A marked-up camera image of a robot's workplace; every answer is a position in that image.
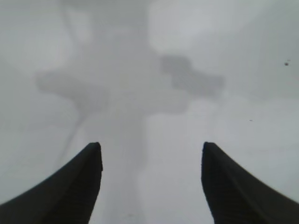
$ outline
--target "white ground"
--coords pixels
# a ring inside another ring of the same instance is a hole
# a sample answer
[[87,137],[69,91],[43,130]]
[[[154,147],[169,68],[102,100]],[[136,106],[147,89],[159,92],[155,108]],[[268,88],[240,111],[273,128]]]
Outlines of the white ground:
[[91,141],[91,224],[213,223],[204,141],[299,202],[298,27],[296,0],[1,0],[0,202]]

